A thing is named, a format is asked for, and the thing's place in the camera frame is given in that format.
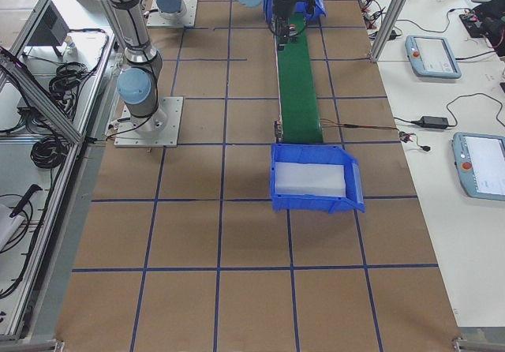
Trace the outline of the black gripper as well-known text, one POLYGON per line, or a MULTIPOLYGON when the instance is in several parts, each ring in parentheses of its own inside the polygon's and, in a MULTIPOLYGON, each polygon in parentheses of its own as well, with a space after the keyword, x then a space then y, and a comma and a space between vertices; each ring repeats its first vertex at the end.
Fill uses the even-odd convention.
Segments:
POLYGON ((283 51, 288 43, 288 20, 294 13, 297 0, 272 0, 272 19, 275 21, 277 50, 283 51))

